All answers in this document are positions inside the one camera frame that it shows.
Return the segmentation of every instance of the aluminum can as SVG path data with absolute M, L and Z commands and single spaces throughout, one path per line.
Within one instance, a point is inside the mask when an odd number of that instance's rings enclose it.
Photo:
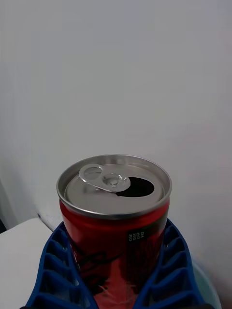
M 100 309 L 131 309 L 155 268 L 172 182 L 148 160 L 91 157 L 57 182 L 60 209 L 79 274 Z

